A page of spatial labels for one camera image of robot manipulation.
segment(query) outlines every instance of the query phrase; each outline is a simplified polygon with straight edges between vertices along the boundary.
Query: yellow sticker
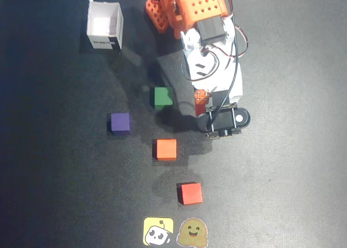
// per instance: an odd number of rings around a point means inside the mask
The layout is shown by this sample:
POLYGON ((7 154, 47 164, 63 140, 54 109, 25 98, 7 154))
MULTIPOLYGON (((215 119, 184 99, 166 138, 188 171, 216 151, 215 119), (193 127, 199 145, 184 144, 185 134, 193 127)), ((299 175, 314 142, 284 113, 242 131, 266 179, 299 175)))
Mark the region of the yellow sticker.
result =
POLYGON ((145 245, 168 244, 174 232, 171 218, 148 217, 143 223, 143 243, 145 245))

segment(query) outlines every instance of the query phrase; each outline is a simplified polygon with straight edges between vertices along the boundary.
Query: sticker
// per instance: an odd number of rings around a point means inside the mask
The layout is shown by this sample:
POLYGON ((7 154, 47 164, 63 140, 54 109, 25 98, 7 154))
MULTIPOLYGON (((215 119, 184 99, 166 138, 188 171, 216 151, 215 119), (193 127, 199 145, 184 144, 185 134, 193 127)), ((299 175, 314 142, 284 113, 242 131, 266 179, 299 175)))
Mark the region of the sticker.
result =
POLYGON ((145 245, 168 244, 174 232, 174 221, 171 218, 148 217, 143 226, 143 243, 145 245))
POLYGON ((189 218, 179 228, 177 244, 184 247, 205 248, 208 246, 206 224, 198 218, 189 218))

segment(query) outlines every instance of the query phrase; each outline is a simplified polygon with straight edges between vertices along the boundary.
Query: hugging face emoji sticker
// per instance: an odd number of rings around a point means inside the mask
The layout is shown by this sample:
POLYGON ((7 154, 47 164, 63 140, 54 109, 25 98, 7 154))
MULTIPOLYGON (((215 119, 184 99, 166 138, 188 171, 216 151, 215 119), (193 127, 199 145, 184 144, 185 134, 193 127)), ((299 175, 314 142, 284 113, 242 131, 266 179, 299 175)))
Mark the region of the hugging face emoji sticker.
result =
POLYGON ((206 224, 197 218, 190 218, 184 221, 179 229, 177 243, 185 247, 207 247, 208 240, 206 224))

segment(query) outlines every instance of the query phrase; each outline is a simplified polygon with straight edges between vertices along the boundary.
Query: white cardboard box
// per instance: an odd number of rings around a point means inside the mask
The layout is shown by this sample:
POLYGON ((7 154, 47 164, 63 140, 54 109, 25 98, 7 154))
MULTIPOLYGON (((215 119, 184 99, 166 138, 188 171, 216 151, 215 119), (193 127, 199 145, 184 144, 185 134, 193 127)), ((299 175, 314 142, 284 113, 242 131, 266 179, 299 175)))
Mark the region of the white cardboard box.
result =
POLYGON ((87 35, 94 49, 121 49, 123 24, 119 3, 89 0, 87 35))

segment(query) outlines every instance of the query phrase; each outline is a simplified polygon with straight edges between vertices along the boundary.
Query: purple cube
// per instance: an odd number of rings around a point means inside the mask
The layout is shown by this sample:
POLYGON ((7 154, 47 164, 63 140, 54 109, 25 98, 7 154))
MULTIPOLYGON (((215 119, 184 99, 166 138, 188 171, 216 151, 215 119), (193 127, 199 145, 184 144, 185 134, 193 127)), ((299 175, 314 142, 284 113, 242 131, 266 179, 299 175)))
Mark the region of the purple cube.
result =
POLYGON ((111 129, 114 135, 130 135, 129 113, 111 114, 111 129))

